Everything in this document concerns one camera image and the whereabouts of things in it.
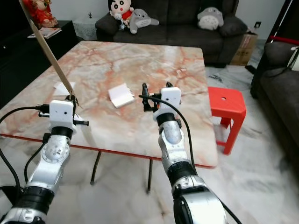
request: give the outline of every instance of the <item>white paper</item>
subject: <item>white paper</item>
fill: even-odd
[[[75,86],[75,82],[70,82],[72,88]],[[54,85],[54,88],[56,89],[54,92],[54,96],[66,96],[69,95],[69,92],[67,91],[66,87],[62,82],[58,82]]]
[[[127,87],[126,83],[116,86],[108,90],[108,92],[110,100],[116,108],[120,108],[121,106],[124,106],[134,101],[134,95]]]

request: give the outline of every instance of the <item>red plastic stool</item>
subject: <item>red plastic stool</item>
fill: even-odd
[[[209,87],[212,116],[220,117],[221,124],[230,126],[230,133],[226,142],[217,141],[218,145],[225,146],[224,154],[229,155],[241,129],[246,115],[246,106],[242,93],[238,90]]]

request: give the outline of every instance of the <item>gray totoro plush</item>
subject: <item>gray totoro plush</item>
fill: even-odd
[[[222,12],[214,7],[206,8],[197,15],[198,27],[202,29],[215,30],[224,24]]]
[[[138,28],[146,27],[148,25],[159,25],[159,21],[152,19],[142,9],[135,9],[130,17],[130,32],[136,34]]]

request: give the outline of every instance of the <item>sofa cushion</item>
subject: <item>sofa cushion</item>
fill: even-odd
[[[219,28],[219,33],[224,37],[243,35],[246,31],[247,25],[234,15],[226,16],[223,26]]]
[[[109,35],[114,35],[119,29],[119,24],[117,20],[110,15],[110,13],[107,13],[95,23],[95,27]]]
[[[193,25],[173,25],[167,28],[167,44],[201,48],[206,55],[219,54],[223,38],[217,31],[199,29]]]
[[[166,44],[166,26],[147,26],[138,29],[137,34],[118,31],[113,37],[115,42]]]
[[[167,23],[196,24],[200,8],[200,0],[170,0]]]
[[[132,0],[133,8],[143,9],[151,18],[159,20],[160,25],[166,25],[168,0]]]
[[[299,72],[288,69],[277,74],[277,69],[263,73],[261,86],[299,146]]]

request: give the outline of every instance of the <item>dark gray sofa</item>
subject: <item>dark gray sofa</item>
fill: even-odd
[[[299,174],[299,72],[286,68],[293,46],[283,42],[265,45],[265,53],[252,80],[251,95],[259,100]]]
[[[239,48],[247,26],[235,17],[239,0],[223,0],[224,26],[216,31],[197,27],[201,0],[132,0],[134,8],[145,10],[159,20],[136,35],[119,31],[117,21],[108,13],[95,24],[98,41],[127,42],[198,47],[205,63],[229,64]]]

